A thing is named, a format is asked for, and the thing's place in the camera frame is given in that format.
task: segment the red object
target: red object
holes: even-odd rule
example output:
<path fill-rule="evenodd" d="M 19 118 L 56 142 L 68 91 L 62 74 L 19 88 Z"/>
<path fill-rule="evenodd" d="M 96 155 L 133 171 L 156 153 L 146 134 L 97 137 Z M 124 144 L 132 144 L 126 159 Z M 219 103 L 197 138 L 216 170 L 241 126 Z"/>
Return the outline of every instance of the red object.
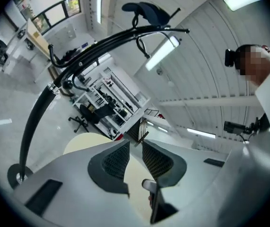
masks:
<path fill-rule="evenodd" d="M 120 134 L 120 135 L 116 138 L 116 140 L 121 140 L 123 136 L 124 136 L 123 134 Z"/>

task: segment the gray floor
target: gray floor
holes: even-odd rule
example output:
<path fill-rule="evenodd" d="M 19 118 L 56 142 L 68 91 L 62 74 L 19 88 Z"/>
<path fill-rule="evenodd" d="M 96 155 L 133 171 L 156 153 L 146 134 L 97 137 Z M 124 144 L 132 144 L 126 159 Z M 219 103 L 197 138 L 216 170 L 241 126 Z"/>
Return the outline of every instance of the gray floor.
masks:
<path fill-rule="evenodd" d="M 7 181 L 7 170 L 18 163 L 27 118 L 41 91 L 52 81 L 47 72 L 35 84 L 34 77 L 46 65 L 46 59 L 37 55 L 29 63 L 33 52 L 31 55 L 25 49 L 21 54 L 28 55 L 26 58 L 19 56 L 10 75 L 0 72 L 0 120 L 12 119 L 12 123 L 0 125 L 0 187 L 8 192 L 12 189 Z M 68 117 L 76 115 L 79 113 L 65 96 L 54 100 L 47 109 L 34 134 L 27 158 L 27 166 L 34 172 L 62 155 L 67 143 L 76 135 L 73 130 L 77 123 L 69 122 Z M 93 126 L 88 129 L 99 133 Z M 81 127 L 77 134 L 84 132 Z"/>

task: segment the white corrugated ceiling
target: white corrugated ceiling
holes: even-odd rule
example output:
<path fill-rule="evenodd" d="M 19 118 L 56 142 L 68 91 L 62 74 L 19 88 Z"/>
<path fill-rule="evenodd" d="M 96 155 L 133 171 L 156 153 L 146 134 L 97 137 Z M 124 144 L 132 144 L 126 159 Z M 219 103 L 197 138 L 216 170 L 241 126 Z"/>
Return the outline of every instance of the white corrugated ceiling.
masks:
<path fill-rule="evenodd" d="M 203 0 L 116 0 L 114 16 L 110 23 L 111 33 L 130 27 L 132 13 L 121 10 L 127 2 L 147 1 L 154 3 L 168 13 L 180 7 L 187 11 Z M 242 44 L 266 44 L 270 47 L 270 12 L 263 1 L 248 5 L 232 12 L 223 0 L 208 0 L 185 19 L 178 27 L 189 28 L 190 34 L 176 33 L 181 39 L 180 46 L 158 66 L 147 71 L 143 66 L 145 57 L 135 43 L 129 43 L 114 51 L 113 57 L 129 74 L 135 75 L 155 99 L 159 110 L 181 136 L 191 137 L 186 128 L 195 127 L 214 133 L 219 140 L 194 138 L 198 146 L 228 153 L 239 137 L 223 131 L 225 121 L 249 125 L 255 117 L 261 116 L 261 107 L 246 106 L 161 106 L 164 102 L 180 100 L 232 98 L 254 95 L 255 87 L 241 78 L 234 68 L 224 66 L 225 50 L 236 49 Z M 152 52 L 163 40 L 161 35 L 145 40 Z M 161 68 L 159 76 L 156 69 Z"/>

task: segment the black chair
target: black chair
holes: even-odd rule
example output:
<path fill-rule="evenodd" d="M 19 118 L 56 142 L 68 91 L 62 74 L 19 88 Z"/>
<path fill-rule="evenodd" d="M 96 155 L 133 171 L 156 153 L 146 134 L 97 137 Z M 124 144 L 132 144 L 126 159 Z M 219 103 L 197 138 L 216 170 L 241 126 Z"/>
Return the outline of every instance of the black chair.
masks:
<path fill-rule="evenodd" d="M 80 113 L 82 114 L 81 118 L 76 116 L 75 118 L 70 117 L 68 120 L 73 120 L 79 123 L 78 128 L 74 130 L 75 133 L 79 130 L 81 126 L 83 126 L 87 132 L 89 132 L 87 129 L 89 122 L 93 124 L 99 123 L 100 119 L 102 119 L 103 117 L 115 113 L 113 110 L 114 107 L 115 106 L 112 104 L 106 104 L 101 108 L 96 109 L 94 112 L 91 112 L 86 106 L 80 105 Z"/>

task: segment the beige table top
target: beige table top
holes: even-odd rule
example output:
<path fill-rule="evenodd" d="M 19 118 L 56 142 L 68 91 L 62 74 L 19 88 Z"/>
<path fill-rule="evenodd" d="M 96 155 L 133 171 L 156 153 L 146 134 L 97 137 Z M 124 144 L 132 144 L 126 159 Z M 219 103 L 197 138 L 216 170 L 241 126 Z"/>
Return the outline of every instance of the beige table top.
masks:
<path fill-rule="evenodd" d="M 83 133 L 75 136 L 64 150 L 68 154 L 77 150 L 90 148 L 96 145 L 111 142 L 109 138 L 95 133 Z M 136 210 L 139 217 L 147 223 L 150 221 L 152 209 L 148 197 L 150 193 L 141 186 L 143 179 L 153 179 L 146 168 L 130 155 L 130 161 L 126 167 L 124 182 L 128 184 L 130 203 Z"/>

